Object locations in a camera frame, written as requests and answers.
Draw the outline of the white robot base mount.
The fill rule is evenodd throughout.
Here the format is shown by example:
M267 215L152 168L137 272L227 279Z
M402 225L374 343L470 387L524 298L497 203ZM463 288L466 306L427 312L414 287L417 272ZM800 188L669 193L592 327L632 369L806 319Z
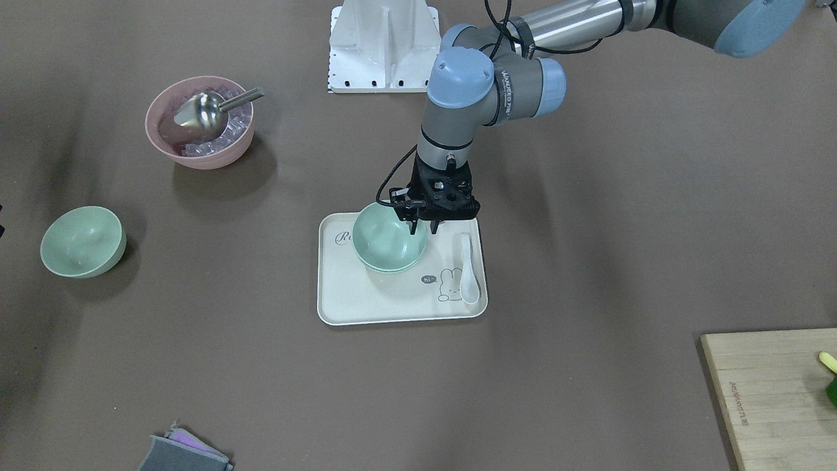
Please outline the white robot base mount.
M327 90L424 93L441 35L424 1L344 1L331 11Z

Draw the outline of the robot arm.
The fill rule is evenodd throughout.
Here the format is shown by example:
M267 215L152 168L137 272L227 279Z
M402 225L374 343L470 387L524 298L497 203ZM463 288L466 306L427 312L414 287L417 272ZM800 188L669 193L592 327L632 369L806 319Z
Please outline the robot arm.
M562 1L520 17L506 13L492 27L458 24L441 40L427 85L421 135L406 188L389 199L412 234L419 223L471 220L468 153L479 126L557 110L567 77L555 60L592 50L623 31L661 29L733 58L774 44L804 1Z

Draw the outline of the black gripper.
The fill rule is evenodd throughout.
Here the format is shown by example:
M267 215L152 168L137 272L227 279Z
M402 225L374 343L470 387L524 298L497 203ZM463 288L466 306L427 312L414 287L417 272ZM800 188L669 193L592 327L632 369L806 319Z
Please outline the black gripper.
M410 221L410 235L417 232L418 218L430 221L430 233L437 234L439 221L472 220L481 205L473 197L470 165L452 170L434 169L415 159L409 183L409 199L417 206L417 218Z

